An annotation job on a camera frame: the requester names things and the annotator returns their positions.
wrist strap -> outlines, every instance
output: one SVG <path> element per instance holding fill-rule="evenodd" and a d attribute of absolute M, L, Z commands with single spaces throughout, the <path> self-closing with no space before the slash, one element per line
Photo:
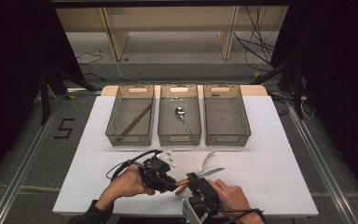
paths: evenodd
<path fill-rule="evenodd" d="M 254 209 L 249 209 L 249 210 L 245 210 L 245 211 L 242 211 L 242 213 L 237 216 L 237 217 L 234 217 L 233 219 L 229 220 L 228 222 L 225 222 L 223 224 L 230 224 L 230 223 L 234 223 L 236 220 L 250 214 L 250 213 L 253 213 L 253 212 L 256 212 L 260 217 L 261 219 L 263 220 L 264 223 L 266 223 L 266 219 L 264 218 L 264 215 L 263 215 L 263 212 L 264 211 L 261 211 L 260 209 L 258 208 L 254 208 Z"/>
<path fill-rule="evenodd" d="M 252 209 L 252 210 L 254 210 L 254 212 L 256 212 L 261 217 L 261 220 L 263 220 L 263 222 L 266 223 L 266 219 L 264 218 L 264 215 L 263 215 L 264 210 L 261 211 L 258 208 L 255 208 L 255 209 Z"/>

wooden chopstick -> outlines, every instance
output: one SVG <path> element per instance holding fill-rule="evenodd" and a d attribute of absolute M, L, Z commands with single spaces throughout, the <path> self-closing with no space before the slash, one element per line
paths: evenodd
<path fill-rule="evenodd" d="M 121 135 L 126 135 L 130 130 L 138 123 L 139 120 L 147 113 L 147 111 L 152 108 L 153 103 L 151 103 L 142 113 L 121 133 Z"/>

plastic storage container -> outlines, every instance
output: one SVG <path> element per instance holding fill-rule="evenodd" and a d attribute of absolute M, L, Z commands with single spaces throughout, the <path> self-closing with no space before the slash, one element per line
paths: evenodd
<path fill-rule="evenodd" d="M 176 114 L 178 107 L 185 112 L 183 120 Z M 162 146 L 198 146 L 200 136 L 197 85 L 162 85 L 158 115 L 159 143 Z"/>
<path fill-rule="evenodd" d="M 243 147 L 251 135 L 239 85 L 204 85 L 207 146 Z"/>
<path fill-rule="evenodd" d="M 113 146 L 150 146 L 154 86 L 119 86 L 106 129 Z"/>

white cable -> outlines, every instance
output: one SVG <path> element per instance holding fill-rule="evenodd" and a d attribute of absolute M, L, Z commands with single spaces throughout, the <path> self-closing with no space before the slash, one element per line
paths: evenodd
<path fill-rule="evenodd" d="M 307 119 L 313 119 L 313 117 L 315 117 L 315 110 L 313 110 L 312 117 L 308 117 L 307 114 L 304 112 L 304 108 L 303 108 L 303 106 L 302 106 L 302 105 L 304 104 L 304 101 L 305 101 L 305 100 L 301 101 L 301 110 L 302 110 L 304 116 L 305 116 Z"/>

metal spoon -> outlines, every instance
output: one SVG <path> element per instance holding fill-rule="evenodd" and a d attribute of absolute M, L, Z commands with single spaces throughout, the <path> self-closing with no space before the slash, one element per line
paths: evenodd
<path fill-rule="evenodd" d="M 176 117 L 178 117 L 178 118 L 185 124 L 186 131 L 188 132 L 188 134 L 191 135 L 191 132 L 190 132 L 190 130 L 188 129 L 185 120 L 183 119 L 183 117 L 185 116 L 185 110 L 184 110 L 182 107 L 178 106 L 178 107 L 175 109 L 175 114 L 176 114 Z"/>

